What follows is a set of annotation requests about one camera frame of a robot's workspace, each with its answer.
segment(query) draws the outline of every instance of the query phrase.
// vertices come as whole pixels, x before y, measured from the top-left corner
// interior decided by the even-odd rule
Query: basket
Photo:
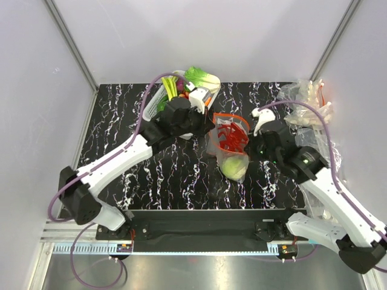
[[[185,71],[177,70],[177,71],[174,71],[174,73],[183,76]],[[216,96],[218,95],[219,91],[220,91],[220,89],[216,93],[214,93],[214,95],[212,97],[212,102],[216,98]],[[158,89],[156,94],[151,98],[151,101],[146,105],[146,107],[144,109],[143,119],[145,121],[149,122],[154,116],[156,116],[157,105],[166,94],[167,94],[167,91],[165,90],[164,85],[161,85],[160,89]],[[191,138],[191,136],[192,136],[192,134],[188,133],[188,134],[184,134],[184,135],[180,136],[180,138],[183,138],[185,140],[189,140]]]

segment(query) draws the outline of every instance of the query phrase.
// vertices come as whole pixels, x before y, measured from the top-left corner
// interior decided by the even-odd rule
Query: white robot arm
[[[113,231],[117,238],[125,236],[131,225],[131,213],[124,213],[98,198],[98,194],[113,179],[143,160],[170,146],[182,134],[203,135],[214,125],[207,108],[201,104],[208,90],[194,91],[190,98],[174,98],[165,110],[141,126],[134,143],[131,138],[99,160],[73,171],[61,171],[62,187],[77,176],[83,176],[60,197],[70,215],[78,224],[95,222]],[[353,270],[366,273],[386,254],[386,225],[368,212],[341,184],[342,192],[334,185],[327,162],[311,147],[299,147],[288,127],[275,120],[271,110],[252,112],[259,117],[257,127],[249,135],[245,148],[254,160],[270,160],[285,176],[293,178],[315,195],[339,221],[340,225],[310,218],[300,212],[291,212],[285,221],[290,234],[305,237],[335,251]],[[96,164],[104,163],[96,170]],[[356,205],[355,210],[349,202]],[[366,216],[374,225],[370,227]]]
[[[252,116],[259,118],[247,149],[252,160],[275,162],[282,174],[302,184],[339,222],[334,225],[298,212],[285,221],[288,231],[333,250],[353,270],[368,272],[386,254],[386,225],[335,180],[341,189],[338,191],[331,169],[319,152],[297,146],[289,128],[275,120],[271,110],[255,109]]]
[[[127,235],[130,229],[130,211],[122,212],[98,198],[112,180],[132,166],[152,157],[172,145],[176,137],[193,133],[204,135],[214,125],[209,119],[204,101],[211,96],[206,88],[194,88],[189,99],[173,98],[151,121],[142,121],[134,142],[127,141],[98,160],[78,168],[64,168],[60,173],[59,188],[79,178],[65,190],[60,200],[79,225],[94,222],[112,231],[116,238]]]

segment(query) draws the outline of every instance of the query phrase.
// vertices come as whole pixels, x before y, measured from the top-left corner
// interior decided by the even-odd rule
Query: clear plastic bag
[[[296,144],[298,146],[310,146],[317,149],[320,154],[330,163],[330,154],[328,150],[327,136],[323,130],[317,129],[312,126],[309,128],[299,128],[296,135]],[[338,150],[338,145],[332,143],[333,153],[336,161],[336,171],[340,179],[343,179],[342,170],[339,170],[342,165],[342,157]],[[318,200],[312,193],[310,193],[302,184],[299,185],[302,193],[304,194],[305,208],[309,216],[313,218],[322,219],[323,221],[332,222],[337,224],[337,220],[331,213],[325,208],[323,203]]]
[[[330,102],[325,104],[322,93],[320,92],[322,85],[321,80],[315,82],[309,80],[298,80],[296,83],[283,86],[277,96],[277,99],[297,100],[306,103],[315,108],[323,116],[325,122],[329,123],[332,119],[333,108]],[[322,127],[320,120],[309,109],[296,104],[289,104],[288,106],[293,110],[293,112],[287,115],[284,119],[290,127]]]
[[[215,113],[213,123],[215,128],[209,132],[207,153],[216,155],[225,177],[243,182],[249,166],[249,156],[243,150],[249,141],[248,122],[236,115]]]

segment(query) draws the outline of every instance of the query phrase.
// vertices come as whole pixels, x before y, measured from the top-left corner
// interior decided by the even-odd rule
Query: green fruit
[[[246,156],[226,157],[221,165],[225,177],[238,181],[246,174],[249,159]]]

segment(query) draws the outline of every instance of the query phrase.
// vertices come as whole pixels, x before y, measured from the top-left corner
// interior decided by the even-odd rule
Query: gray wall
[[[0,285],[26,289],[92,92],[43,1],[0,7]]]
[[[200,66],[223,82],[309,78],[350,0],[55,0],[99,83]]]
[[[353,195],[387,222],[387,1],[363,1],[322,78]],[[387,268],[387,258],[381,263]],[[383,276],[387,286],[387,275]]]

